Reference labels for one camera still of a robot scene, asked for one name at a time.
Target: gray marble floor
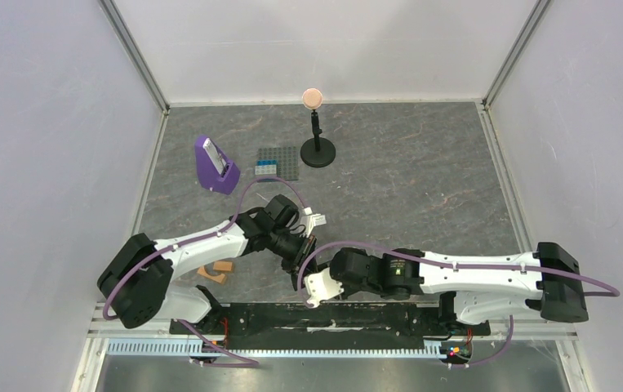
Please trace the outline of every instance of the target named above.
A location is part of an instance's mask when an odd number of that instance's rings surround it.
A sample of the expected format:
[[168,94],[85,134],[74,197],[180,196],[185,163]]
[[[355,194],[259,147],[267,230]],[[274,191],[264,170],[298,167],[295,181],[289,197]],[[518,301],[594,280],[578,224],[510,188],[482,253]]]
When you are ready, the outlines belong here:
[[[324,136],[336,161],[313,169],[300,160],[294,184],[327,225],[319,243],[353,239],[387,247],[416,247],[462,255],[517,252],[504,198],[473,103],[324,105]],[[234,212],[252,180],[261,147],[301,144],[311,136],[302,105],[179,108],[170,112],[140,229],[153,239],[216,225]],[[230,196],[197,184],[193,144],[210,136],[242,170]],[[275,194],[295,200],[284,185],[254,185],[245,208]],[[319,257],[329,260],[330,251]],[[224,285],[187,274],[180,284],[208,286],[223,301],[297,301],[290,278],[270,252],[235,261]],[[374,300],[365,294],[353,300]]]

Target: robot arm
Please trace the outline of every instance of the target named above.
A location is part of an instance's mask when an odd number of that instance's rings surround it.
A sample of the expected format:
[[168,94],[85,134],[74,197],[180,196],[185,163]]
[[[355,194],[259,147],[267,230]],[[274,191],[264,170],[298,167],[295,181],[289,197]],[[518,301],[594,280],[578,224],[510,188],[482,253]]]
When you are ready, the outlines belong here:
[[[300,212],[291,200],[278,195],[266,207],[251,209],[238,215],[234,223],[230,221],[199,233],[155,242],[145,234],[131,237],[97,283],[107,298],[117,292],[111,306],[123,325],[139,327],[153,317],[197,323],[210,311],[211,300],[197,287],[171,283],[203,265],[264,249],[282,257],[281,266],[291,275],[295,289],[298,276],[304,277],[308,303],[313,307],[355,292],[372,292],[392,300],[440,294],[438,322],[442,325],[476,325],[511,314],[539,314],[566,323],[588,319],[580,282],[514,269],[544,266],[579,274],[577,262],[555,243],[540,243],[537,252],[498,257],[447,256],[412,249],[396,249],[397,256],[385,253],[378,257],[369,256],[363,249],[345,247],[329,263],[316,265],[311,261],[300,271],[303,261],[315,250],[316,238],[311,230],[325,224],[324,216],[313,214],[310,208]],[[213,235],[189,241],[204,234]],[[126,280],[128,271],[157,249],[160,254]],[[452,268],[406,260],[407,256],[447,263]],[[488,267],[457,267],[477,264]],[[500,268],[491,269],[492,265]]]
[[[364,250],[346,247],[316,274],[305,276],[308,302],[355,292],[373,292],[385,299],[406,300],[411,295],[440,294],[442,323],[475,325],[509,315],[537,314],[564,323],[587,321],[580,282],[521,272],[507,266],[551,267],[579,274],[577,261],[555,243],[540,243],[536,252],[510,256],[448,256],[433,252],[396,249],[451,268],[422,264],[384,254],[369,256]],[[458,269],[458,265],[500,265],[500,269]]]
[[[292,226],[302,231],[293,231]],[[196,287],[171,284],[181,275],[214,261],[268,249],[283,258],[282,268],[296,281],[301,262],[315,249],[311,230],[325,217],[310,208],[299,211],[288,198],[275,196],[266,207],[238,215],[226,231],[226,220],[204,231],[179,238],[151,241],[145,234],[129,238],[97,281],[105,297],[115,290],[131,268],[158,249],[164,250],[118,289],[112,308],[126,328],[139,327],[152,318],[188,319],[197,322],[210,310],[210,301]],[[204,234],[217,235],[189,243]],[[307,267],[315,272],[315,263]]]

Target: metal frame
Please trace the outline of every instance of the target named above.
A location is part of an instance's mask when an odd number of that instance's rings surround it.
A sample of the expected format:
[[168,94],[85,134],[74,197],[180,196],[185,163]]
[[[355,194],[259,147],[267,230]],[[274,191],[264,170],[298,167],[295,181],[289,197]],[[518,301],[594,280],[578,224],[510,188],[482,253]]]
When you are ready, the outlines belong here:
[[501,66],[501,69],[499,69],[499,73],[496,74],[492,86],[489,87],[489,91],[487,91],[487,94],[484,96],[483,103],[485,108],[489,109],[496,99],[496,96],[498,96],[499,91],[501,91],[501,87],[510,75],[510,71],[518,61],[520,54],[523,52],[523,49],[527,45],[532,33],[534,33],[535,28],[539,24],[542,16],[544,16],[550,4],[551,0],[537,0],[537,3],[535,3],[535,6],[532,8],[532,12],[530,12],[530,16],[527,17],[527,20],[523,25],[523,29],[520,30],[518,37],[515,39],[513,46],[510,48],[510,52],[505,58],[504,64]]
[[143,82],[145,82],[145,85],[147,86],[150,95],[153,97],[155,104],[157,104],[157,106],[159,106],[159,108],[166,113],[169,110],[169,102],[167,102],[164,94],[162,94],[162,90],[160,90],[153,73],[150,72],[150,68],[145,62],[145,58],[142,54],[140,54],[138,45],[133,39],[133,36],[131,36],[131,32],[128,30],[126,22],[121,16],[121,12],[119,12],[113,0],[99,0],[99,3],[102,10],[104,10],[107,15],[109,23],[112,24],[118,39],[126,49],[126,53],[131,58],[131,62],[136,67],[136,70],[138,70],[138,74],[143,79]]
[[[155,163],[162,143],[162,138],[167,126],[170,104],[162,94],[154,76],[149,70],[144,57],[140,54],[140,50],[136,45],[131,33],[126,26],[121,13],[117,9],[113,0],[99,0],[102,9],[105,11],[107,18],[111,22],[116,34],[125,47],[134,66],[143,78],[146,86],[155,103],[162,109],[162,123],[160,131],[153,151],[153,157],[147,171],[145,187],[140,197],[138,208],[136,209],[136,218],[131,228],[134,234],[140,228],[140,221],[143,216],[145,202],[149,192],[150,183],[153,178]],[[475,102],[482,123],[482,128],[487,139],[489,151],[492,155],[496,175],[501,184],[501,190],[504,195],[505,203],[513,225],[518,247],[521,251],[528,252],[532,249],[532,242],[529,237],[523,210],[519,203],[513,179],[506,167],[505,155],[501,151],[501,147],[496,139],[496,130],[492,124],[489,109],[500,92],[505,80],[509,77],[511,70],[515,66],[518,58],[521,56],[524,47],[527,45],[532,33],[539,24],[542,16],[547,11],[551,0],[538,0],[532,9],[530,16],[527,18],[523,28],[521,29],[514,45],[511,47],[503,65],[496,75],[491,87],[483,98],[481,103]],[[251,103],[251,105],[260,105],[260,102]],[[111,340],[122,338],[137,338],[142,340],[175,340],[182,339],[182,336],[169,335],[169,320],[153,320],[136,329],[127,330],[119,321],[105,321],[102,319],[103,303],[98,303],[93,314],[93,319],[87,334],[86,344],[82,352],[80,364],[76,377],[73,379],[72,391],[74,392],[93,392],[96,390],[97,383],[100,379],[102,365]],[[501,320],[490,322],[492,334],[490,336],[475,337],[478,341],[500,341],[505,339],[508,333],[508,325],[506,321]],[[207,336],[210,339],[221,339],[222,336]],[[592,390],[587,375],[584,372],[582,362],[582,350],[576,329],[572,324],[565,323],[549,323],[540,318],[517,318],[515,334],[513,337],[516,341],[556,341],[563,371],[566,375],[571,392],[589,392]]]
[[160,128],[158,132],[158,137],[155,140],[155,146],[153,148],[153,155],[150,159],[150,165],[148,166],[148,171],[145,177],[145,185],[143,186],[143,191],[140,194],[140,199],[138,201],[138,206],[136,208],[135,218],[133,219],[133,226],[131,227],[130,235],[138,233],[140,229],[140,222],[143,220],[143,211],[145,209],[145,204],[148,201],[148,192],[150,191],[150,184],[153,182],[153,174],[155,173],[155,165],[158,161],[158,155],[160,147],[162,146],[162,138],[164,137],[164,131],[167,129],[167,120],[169,119],[169,110],[162,112],[162,120],[160,121]]

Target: gray pegboard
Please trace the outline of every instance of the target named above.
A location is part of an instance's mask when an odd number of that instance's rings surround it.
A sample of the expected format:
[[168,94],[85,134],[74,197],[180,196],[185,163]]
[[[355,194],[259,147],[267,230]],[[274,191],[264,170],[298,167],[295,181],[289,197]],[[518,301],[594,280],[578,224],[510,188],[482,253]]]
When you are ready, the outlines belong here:
[[283,180],[299,180],[299,148],[271,147],[258,149],[258,160],[274,160],[278,162],[278,177]]

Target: purple cable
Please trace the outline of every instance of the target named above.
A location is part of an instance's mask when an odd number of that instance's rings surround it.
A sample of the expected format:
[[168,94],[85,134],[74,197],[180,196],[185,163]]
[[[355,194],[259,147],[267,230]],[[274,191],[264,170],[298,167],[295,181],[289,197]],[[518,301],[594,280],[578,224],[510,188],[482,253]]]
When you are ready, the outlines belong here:
[[[244,202],[244,196],[246,196],[246,193],[248,192],[249,188],[251,188],[256,182],[261,182],[263,180],[275,180],[278,182],[282,182],[283,184],[287,185],[289,187],[289,189],[292,190],[292,192],[294,192],[294,194],[298,197],[299,202],[301,203],[301,206],[304,208],[307,208],[308,205],[306,204],[306,201],[304,200],[304,198],[301,197],[301,195],[299,194],[299,191],[297,191],[294,186],[292,186],[292,184],[290,184],[289,182],[283,180],[282,178],[278,178],[278,177],[274,177],[274,176],[262,176],[262,177],[258,177],[255,180],[251,181],[248,183],[248,185],[246,186],[246,188],[244,188],[244,191],[242,192],[242,195],[239,197],[239,201],[237,203],[237,209],[234,212],[234,215],[232,215],[232,220],[229,221],[229,223],[222,228],[222,230],[220,231],[220,233],[224,233],[225,231],[229,230],[229,228],[231,228],[232,226],[234,226],[234,223],[237,221],[237,217],[239,216],[239,212],[242,210],[242,204]],[[160,249],[156,252],[153,252],[150,254],[150,256],[147,256],[146,258],[144,258],[143,260],[141,260],[138,264],[134,265],[133,268],[131,268],[128,273],[126,273],[125,275],[123,275],[123,278],[121,278],[117,285],[114,286],[114,290],[112,290],[112,292],[109,294],[109,296],[107,297],[107,301],[105,302],[105,307],[102,308],[102,316],[105,318],[105,320],[115,320],[118,318],[117,315],[110,315],[109,314],[109,307],[111,307],[112,302],[114,301],[114,298],[116,298],[116,295],[118,294],[118,292],[121,290],[121,288],[126,284],[126,282],[128,282],[128,279],[130,279],[136,272],[138,272],[138,270],[140,270],[141,268],[143,268],[146,264],[148,264],[150,261],[152,261],[155,257],[162,255],[163,253],[167,253],[167,252],[171,252],[173,250],[175,250],[175,246],[176,247],[183,247],[184,245],[188,245],[190,243],[196,243],[197,241],[203,241],[204,239],[208,239],[208,238],[212,238],[217,236],[217,231],[213,231],[211,233],[208,234],[204,234],[204,235],[199,235],[198,237],[194,237],[194,238],[189,238],[189,239],[185,239],[183,241],[180,241],[170,247],[165,247],[163,249]]]
[[245,357],[242,357],[241,355],[236,355],[235,353],[231,351],[227,351],[219,347],[215,343],[209,341],[205,336],[202,335],[201,332],[196,331],[196,328],[192,327],[191,324],[189,324],[189,322],[187,322],[186,320],[180,319],[178,321],[179,323],[184,325],[184,327],[186,327],[186,329],[188,329],[191,333],[197,336],[198,339],[203,341],[203,343],[205,343],[206,345],[209,345],[213,350],[217,351],[220,354],[227,355],[228,357],[232,359],[237,359],[243,362],[243,363],[204,363],[204,362],[201,362],[201,365],[208,366],[210,368],[258,368],[260,366],[260,363],[254,359],[245,358]]
[[[392,250],[388,249],[387,247],[380,247],[378,245],[373,245],[371,243],[361,243],[359,241],[336,241],[334,243],[327,243],[327,244],[317,248],[315,251],[311,252],[311,254],[306,257],[304,262],[301,263],[301,267],[299,268],[299,271],[305,271],[306,270],[306,266],[320,252],[323,252],[323,251],[325,251],[326,249],[328,249],[330,247],[343,247],[343,246],[368,247],[369,249],[373,249],[374,251],[386,253],[386,254],[389,254],[391,256],[400,257],[400,258],[403,258],[403,259],[406,259],[406,260],[410,260],[410,261],[416,261],[418,263],[423,263],[423,264],[427,264],[427,265],[433,265],[435,267],[453,268],[453,264],[451,264],[451,263],[442,263],[440,261],[427,260],[427,259],[422,259],[420,257],[405,255],[405,254],[402,254],[402,253],[398,253],[396,251],[392,251]],[[458,264],[457,268],[459,270],[460,269],[462,269],[462,270],[518,270],[518,271],[523,270],[523,268],[520,265],[497,265],[497,264]],[[610,285],[608,285],[608,284],[606,284],[604,282],[600,282],[600,281],[598,281],[596,279],[588,278],[588,277],[583,276],[583,275],[574,274],[574,273],[566,272],[566,271],[559,271],[558,269],[553,269],[553,268],[536,267],[536,266],[533,266],[533,265],[526,266],[525,270],[542,272],[544,274],[553,274],[553,275],[563,276],[564,278],[571,278],[571,279],[575,279],[575,280],[580,280],[581,282],[590,283],[590,284],[595,285],[597,287],[603,288],[604,290],[607,290],[606,293],[605,292],[589,292],[588,293],[588,294],[590,294],[589,296],[619,296],[620,295],[619,290],[617,290],[615,287],[610,286]],[[303,287],[301,285],[302,279],[303,279],[303,274],[299,274],[296,277],[296,286],[297,287]],[[306,298],[304,298],[304,294],[302,293],[301,290],[299,290],[299,296],[301,297],[301,300],[304,302],[304,305],[306,305],[306,307],[313,308],[313,306],[306,301]]]

